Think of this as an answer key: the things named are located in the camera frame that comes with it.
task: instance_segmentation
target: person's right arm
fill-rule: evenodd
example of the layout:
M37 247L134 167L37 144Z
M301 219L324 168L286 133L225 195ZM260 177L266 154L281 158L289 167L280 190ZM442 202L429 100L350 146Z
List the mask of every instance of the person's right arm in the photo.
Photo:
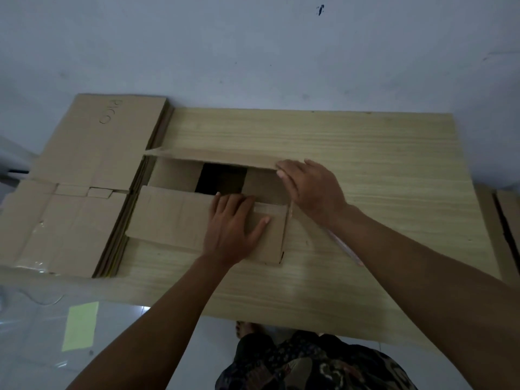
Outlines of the person's right arm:
M346 203L321 164L285 160L291 199L363 261L394 301L477 389L520 388L520 293Z

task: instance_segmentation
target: yellow paper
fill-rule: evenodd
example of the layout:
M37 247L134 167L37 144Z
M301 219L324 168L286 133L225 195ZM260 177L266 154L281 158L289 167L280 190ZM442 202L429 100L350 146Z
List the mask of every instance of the yellow paper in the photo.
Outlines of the yellow paper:
M99 302L95 302L69 308L62 352L83 349L94 344L98 306Z

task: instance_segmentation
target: foot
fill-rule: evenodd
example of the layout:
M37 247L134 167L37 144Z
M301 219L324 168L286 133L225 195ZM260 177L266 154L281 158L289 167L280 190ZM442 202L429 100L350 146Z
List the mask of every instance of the foot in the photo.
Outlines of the foot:
M262 326L256 323L250 323L248 321L237 321L235 330L237 331L237 338L241 340L248 334L262 332Z

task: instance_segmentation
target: person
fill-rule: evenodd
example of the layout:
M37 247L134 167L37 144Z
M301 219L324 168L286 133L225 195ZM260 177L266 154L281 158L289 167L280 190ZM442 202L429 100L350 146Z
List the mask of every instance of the person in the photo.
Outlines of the person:
M419 329L474 389L520 386L520 297L498 279L387 228L345 201L334 174L311 160L278 163L291 199L362 259ZM253 197L217 194L202 255L152 308L70 384L82 389L164 389L204 306L229 269L255 248L269 218L248 235ZM413 389L385 354L333 335L297 331L275 346L241 323L234 362L217 389Z

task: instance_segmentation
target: wood grain surface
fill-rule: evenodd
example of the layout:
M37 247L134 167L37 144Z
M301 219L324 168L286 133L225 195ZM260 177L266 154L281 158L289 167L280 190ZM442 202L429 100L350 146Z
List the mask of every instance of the wood grain surface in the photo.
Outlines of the wood grain surface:
M499 277L451 115L177 109L163 146L311 158L332 170L347 200L369 216ZM194 259L193 253L131 240L115 279L4 268L0 281L150 306ZM282 266L239 263L204 314L431 346L368 270L297 208Z

